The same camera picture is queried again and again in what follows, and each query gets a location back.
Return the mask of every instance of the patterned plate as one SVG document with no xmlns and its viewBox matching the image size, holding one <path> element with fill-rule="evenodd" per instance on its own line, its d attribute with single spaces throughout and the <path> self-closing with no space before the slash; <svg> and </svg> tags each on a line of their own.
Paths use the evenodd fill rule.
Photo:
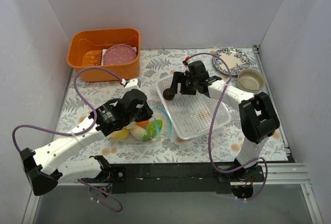
<svg viewBox="0 0 331 224">
<path fill-rule="evenodd" d="M 249 68 L 249 59 L 241 50 L 226 47 L 218 50 L 215 55 L 226 62 L 233 76 L 237 76 L 243 69 Z M 220 72 L 229 75 L 228 70 L 221 60 L 213 57 L 213 64 Z"/>
</svg>

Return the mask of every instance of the floral tablecloth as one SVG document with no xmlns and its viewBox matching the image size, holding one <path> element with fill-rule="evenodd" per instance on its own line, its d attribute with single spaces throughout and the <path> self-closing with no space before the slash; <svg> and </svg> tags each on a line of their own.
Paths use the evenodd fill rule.
<svg viewBox="0 0 331 224">
<path fill-rule="evenodd" d="M 213 52 L 214 49 L 190 49 L 190 50 L 143 50 L 140 57 L 140 80 L 141 90 L 148 97 L 151 106 L 163 107 L 156 92 L 155 82 L 160 78 L 172 74 L 175 70 L 183 71 L 182 60 L 189 55 L 199 52 Z M 252 49 L 241 49 L 250 60 L 250 67 L 259 69 Z M 204 62 L 210 76 L 217 75 L 223 79 L 227 76 L 221 74 L 212 64 L 212 57 L 201 55 L 192 60 L 200 59 Z M 73 88 L 71 75 L 68 92 L 59 119 L 57 130 L 68 132 L 81 122 L 91 111 L 88 106 L 78 97 Z M 112 98 L 122 97 L 123 87 L 118 82 L 85 83 L 77 80 L 80 92 L 94 106 L 99 107 Z M 214 131 L 212 137 L 213 158 L 215 161 L 233 161 L 242 146 L 244 135 L 240 128 L 239 113 L 227 106 L 232 115 L 231 122 Z M 126 144 L 111 139 L 103 139 L 94 142 L 69 160 L 88 159 L 92 155 L 103 155 L 109 163 L 166 163 L 166 162 L 208 162 L 207 136 L 191 140 L 180 139 L 175 130 L 169 138 L 162 138 L 158 142 L 142 144 Z M 261 156 L 266 160 L 287 160 L 283 147 L 283 137 L 277 130 L 273 137 L 265 144 Z"/>
</svg>

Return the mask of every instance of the white plastic basket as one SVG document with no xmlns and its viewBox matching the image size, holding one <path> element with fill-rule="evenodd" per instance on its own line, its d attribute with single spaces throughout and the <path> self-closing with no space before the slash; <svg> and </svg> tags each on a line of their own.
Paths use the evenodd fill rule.
<svg viewBox="0 0 331 224">
<path fill-rule="evenodd" d="M 180 85 L 178 85 L 178 94 L 172 101 L 167 101 L 163 98 L 163 91 L 169 88 L 171 83 L 172 75 L 162 78 L 156 82 L 156 90 L 178 136 L 183 140 L 188 140 L 208 133 L 217 100 L 199 93 L 195 96 L 182 95 L 179 92 Z M 221 103 L 213 130 L 228 124 L 230 121 L 231 115 L 224 103 Z"/>
</svg>

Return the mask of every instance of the orange basket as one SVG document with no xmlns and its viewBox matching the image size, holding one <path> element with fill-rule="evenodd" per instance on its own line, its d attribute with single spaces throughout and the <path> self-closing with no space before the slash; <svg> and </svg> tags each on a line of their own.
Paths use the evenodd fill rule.
<svg viewBox="0 0 331 224">
<path fill-rule="evenodd" d="M 137 57 L 132 62 L 116 65 L 101 65 L 102 50 L 116 44 L 127 44 L 137 48 Z M 86 67 L 98 66 L 110 70 L 121 78 L 136 78 L 140 72 L 140 33 L 134 28 L 103 29 L 83 31 L 71 41 L 67 62 L 75 71 Z M 101 70 L 87 70 L 81 78 L 85 82 L 117 80 L 111 74 Z"/>
</svg>

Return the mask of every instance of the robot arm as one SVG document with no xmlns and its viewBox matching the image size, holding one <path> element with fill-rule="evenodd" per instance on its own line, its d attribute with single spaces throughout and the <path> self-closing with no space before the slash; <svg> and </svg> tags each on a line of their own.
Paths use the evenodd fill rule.
<svg viewBox="0 0 331 224">
<path fill-rule="evenodd" d="M 186 65 L 188 70 L 185 72 L 174 72 L 172 84 L 170 88 L 164 90 L 163 97 L 172 100 L 177 94 L 177 85 L 180 83 L 181 94 L 195 95 L 198 91 L 218 100 L 226 82 L 217 76 L 210 77 L 201 61 Z M 228 86 L 222 101 L 240 114 L 245 139 L 234 161 L 238 167 L 259 156 L 265 142 L 279 128 L 280 123 L 269 96 L 264 92 L 255 95 Z M 254 168 L 256 163 L 252 162 L 244 166 L 242 174 Z"/>
<path fill-rule="evenodd" d="M 52 190 L 59 182 L 78 178 L 96 178 L 103 182 L 109 177 L 111 168 L 103 156 L 87 160 L 66 160 L 94 141 L 121 130 L 132 122 L 146 121 L 152 117 L 146 95 L 139 90 L 139 80 L 132 79 L 125 86 L 122 99 L 112 99 L 96 109 L 97 121 L 92 129 L 81 135 L 93 124 L 94 113 L 72 129 L 72 136 L 61 137 L 32 151 L 26 148 L 20 152 L 23 169 L 36 196 Z"/>
</svg>

